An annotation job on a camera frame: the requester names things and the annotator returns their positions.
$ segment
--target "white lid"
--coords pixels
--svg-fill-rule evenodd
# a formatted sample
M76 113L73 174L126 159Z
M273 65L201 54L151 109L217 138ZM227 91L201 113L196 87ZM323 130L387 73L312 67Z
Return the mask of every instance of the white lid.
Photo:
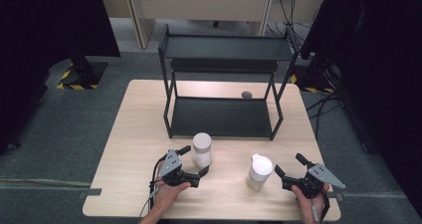
M252 167L249 171L251 176L257 181L265 181L273 171L273 162L259 154L252 155Z
M211 136L205 132L199 132L193 137L193 148L196 152L205 153L211 148Z

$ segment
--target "light wood surface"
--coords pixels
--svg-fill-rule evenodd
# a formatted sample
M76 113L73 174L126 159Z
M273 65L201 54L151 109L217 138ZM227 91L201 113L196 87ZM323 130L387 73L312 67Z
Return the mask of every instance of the light wood surface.
M249 91L261 96L267 84L177 82L180 95L236 97ZM276 116L273 98L269 112ZM304 177L306 169L295 159L297 152L312 162L322 162L317 142L300 92L287 85L281 99L285 117L275 139L213 137L213 162L198 188L180 193L165 214L169 219L210 220L300 220L295 195L282 189L280 177L273 172L260 191L245 181L251 155L269 157L291 177ZM192 144L192 137L168 138L163 112L163 81L131 81L121 103L105 146L92 188L101 188L100 196L88 196L84 213L88 216L137 217L149 194L148 184L157 159L169 148ZM192 152L181 156L182 169L196 173ZM339 219L335 199L324 220Z

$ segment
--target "shelf bottom tier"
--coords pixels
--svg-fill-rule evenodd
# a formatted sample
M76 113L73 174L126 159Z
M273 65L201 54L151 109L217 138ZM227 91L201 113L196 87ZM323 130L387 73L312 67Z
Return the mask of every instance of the shelf bottom tier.
M177 98L171 123L173 135L270 137L264 100Z

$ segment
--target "gray carpet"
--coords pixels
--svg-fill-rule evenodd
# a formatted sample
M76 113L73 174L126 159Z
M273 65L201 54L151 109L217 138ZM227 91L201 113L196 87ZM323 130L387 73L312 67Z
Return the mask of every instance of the gray carpet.
M121 55L121 58L89 57L90 61L108 62L96 90L56 89L70 62L61 62L51 69L49 88L22 130L19 138L22 146L0 155L1 224L136 222L136 218L86 217L82 213L84 198L80 197L94 178L128 83L161 80L156 54ZM283 73L283 69L278 71L278 81ZM179 78L267 81L264 77L246 75ZM309 107L323 95L302 93L302 97ZM344 201L339 202L342 217L335 223L422 223L382 158L362 150L340 103L329 102L324 110L331 108L334 109L319 118L317 141L325 165L347 185L345 190L336 190L342 193ZM309 115L316 112L317 108L312 109ZM311 122L316 129L317 119L313 117Z

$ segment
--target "gray plastic part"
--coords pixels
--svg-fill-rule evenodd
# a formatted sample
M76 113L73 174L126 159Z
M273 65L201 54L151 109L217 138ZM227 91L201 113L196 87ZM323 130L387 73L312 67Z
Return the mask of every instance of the gray plastic part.
M317 178L321 182L326 182L331 185L334 185L339 188L345 188L344 183L342 183L338 178L332 174L328 168L326 168L324 165L318 163L315 166L311 167L308 170L308 173L315 178Z
M174 149L169 149L158 176L163 177L181 165L182 161L180 160L179 155L177 155Z

